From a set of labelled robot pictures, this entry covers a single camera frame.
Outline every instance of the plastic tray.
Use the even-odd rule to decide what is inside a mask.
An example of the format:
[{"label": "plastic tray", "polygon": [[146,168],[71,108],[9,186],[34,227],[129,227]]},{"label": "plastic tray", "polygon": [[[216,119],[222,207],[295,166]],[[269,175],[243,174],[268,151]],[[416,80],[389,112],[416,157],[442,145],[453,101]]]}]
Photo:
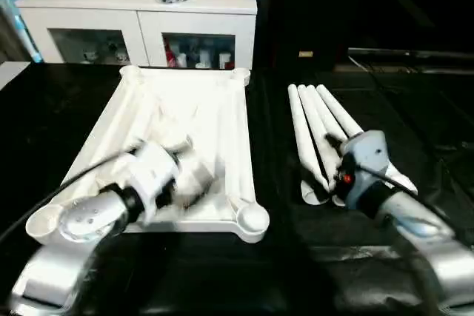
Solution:
[{"label": "plastic tray", "polygon": [[[126,66],[120,73],[120,84],[65,179],[157,132],[175,141],[189,135],[193,148],[216,175],[210,191],[187,210],[166,206],[151,224],[144,226],[138,220],[126,232],[233,232],[248,243],[260,241],[270,218],[257,204],[253,186],[244,90],[250,72]],[[126,163],[123,158],[97,169],[57,195],[48,208],[32,215],[27,233],[48,243],[61,212],[50,206],[67,207],[77,198],[94,196]]]}]

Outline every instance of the black cable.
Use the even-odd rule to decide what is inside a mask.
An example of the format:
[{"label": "black cable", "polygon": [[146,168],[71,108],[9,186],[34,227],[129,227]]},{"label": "black cable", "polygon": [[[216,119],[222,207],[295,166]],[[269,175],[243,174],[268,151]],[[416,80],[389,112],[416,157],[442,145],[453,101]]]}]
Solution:
[{"label": "black cable", "polygon": [[89,168],[86,168],[79,172],[78,174],[74,175],[72,178],[67,179],[63,184],[61,184],[57,189],[52,191],[50,194],[47,195],[46,198],[42,199],[39,201],[35,206],[33,206],[31,209],[29,209],[27,212],[25,212],[17,221],[13,222],[1,235],[0,235],[0,244],[4,242],[4,240],[13,232],[15,229],[18,228],[26,219],[28,219],[37,209],[43,207],[50,201],[52,198],[57,196],[60,192],[62,192],[64,189],[68,188],[71,184],[74,184],[77,182],[79,179],[84,177],[87,173],[99,168],[100,166],[103,166],[106,163],[109,163],[111,161],[116,160],[119,158],[121,155],[124,155],[125,153],[130,153],[133,154],[138,147],[133,147],[124,151],[120,151],[117,153],[114,153],[112,155],[109,155],[108,157],[100,160],[96,164],[90,166]]},{"label": "black cable", "polygon": [[370,169],[368,167],[361,166],[360,164],[357,164],[355,167],[359,170],[362,170],[364,172],[367,172],[367,173],[373,175],[374,177],[377,177],[381,181],[385,181],[387,183],[392,184],[394,187],[400,189],[402,192],[408,194],[409,196],[411,196],[412,198],[414,198],[415,200],[418,201],[418,196],[415,192],[412,192],[410,189],[408,189],[404,185],[400,184],[399,182],[394,181],[392,178],[387,177],[385,174],[377,172],[376,170]]}]

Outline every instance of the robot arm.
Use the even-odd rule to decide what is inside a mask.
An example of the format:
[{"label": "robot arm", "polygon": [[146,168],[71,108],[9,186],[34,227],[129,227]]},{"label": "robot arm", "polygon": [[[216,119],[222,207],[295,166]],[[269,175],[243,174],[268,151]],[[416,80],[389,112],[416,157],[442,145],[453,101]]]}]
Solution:
[{"label": "robot arm", "polygon": [[123,189],[111,184],[97,196],[75,201],[62,213],[51,242],[34,254],[13,287],[12,312],[24,316],[70,313],[84,291],[102,242],[122,233],[139,217],[148,224],[156,213],[156,200],[173,183],[182,186],[183,179],[191,181],[200,187],[199,193],[212,179],[192,150],[173,155],[158,144],[146,143],[134,156]]},{"label": "robot arm", "polygon": [[400,249],[415,267],[438,308],[474,305],[474,253],[434,211],[402,186],[387,183],[389,165],[384,133],[368,131],[344,143],[328,141],[342,160],[334,193],[383,226],[389,221],[408,242]]}]

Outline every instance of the glass cabinet door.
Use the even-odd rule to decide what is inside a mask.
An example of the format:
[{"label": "glass cabinet door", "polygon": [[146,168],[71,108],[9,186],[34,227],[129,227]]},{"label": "glass cabinet door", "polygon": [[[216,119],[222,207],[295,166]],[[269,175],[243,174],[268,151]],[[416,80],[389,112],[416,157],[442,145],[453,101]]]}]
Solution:
[{"label": "glass cabinet door", "polygon": [[233,70],[236,37],[163,33],[168,67]]},{"label": "glass cabinet door", "polygon": [[64,62],[130,64],[120,30],[49,29]]},{"label": "glass cabinet door", "polygon": [[255,16],[139,11],[150,66],[252,69]]},{"label": "glass cabinet door", "polygon": [[47,63],[149,65],[136,11],[28,7],[20,12]]}]

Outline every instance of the black cloth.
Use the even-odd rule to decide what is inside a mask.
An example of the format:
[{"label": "black cloth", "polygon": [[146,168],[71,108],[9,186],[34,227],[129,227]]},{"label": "black cloth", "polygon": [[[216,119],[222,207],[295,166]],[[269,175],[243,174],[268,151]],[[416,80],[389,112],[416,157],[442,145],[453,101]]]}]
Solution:
[{"label": "black cloth", "polygon": [[[0,91],[0,230],[60,184],[119,83],[119,68],[31,64]],[[288,312],[411,315],[420,297],[394,236],[361,213],[308,206],[288,165],[296,143],[287,85],[326,84],[360,125],[385,131],[393,163],[466,231],[474,224],[472,79],[254,70],[247,112],[257,200],[270,228],[122,235],[93,272],[85,315]],[[0,246],[0,300],[38,244]]]}]

